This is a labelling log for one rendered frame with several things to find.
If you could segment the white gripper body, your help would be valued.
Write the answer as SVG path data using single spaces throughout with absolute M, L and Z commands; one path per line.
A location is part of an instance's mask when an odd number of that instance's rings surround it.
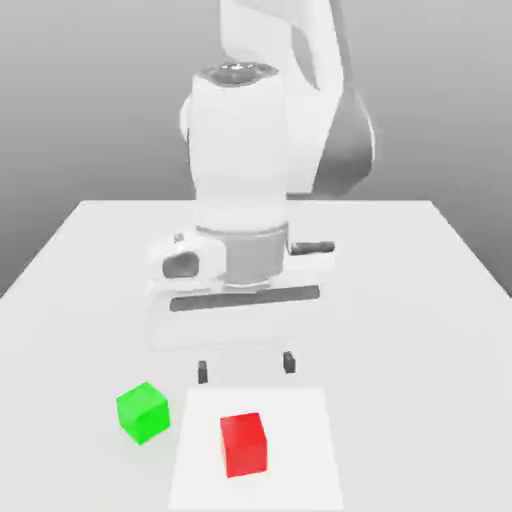
M 293 345 L 328 327 L 334 289 L 326 282 L 305 280 L 281 281 L 254 293 L 186 293 L 150 282 L 145 299 L 145 330 L 153 350 L 272 342 Z

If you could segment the small green cube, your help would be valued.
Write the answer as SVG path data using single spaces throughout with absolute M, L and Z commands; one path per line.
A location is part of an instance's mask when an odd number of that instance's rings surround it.
M 142 445 L 170 427 L 168 399 L 152 384 L 143 382 L 116 398 L 120 426 Z

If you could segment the small red cube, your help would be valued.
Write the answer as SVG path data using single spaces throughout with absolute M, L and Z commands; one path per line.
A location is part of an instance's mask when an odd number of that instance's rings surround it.
M 268 467 L 267 437 L 258 413 L 222 417 L 219 421 L 226 476 L 262 473 Z

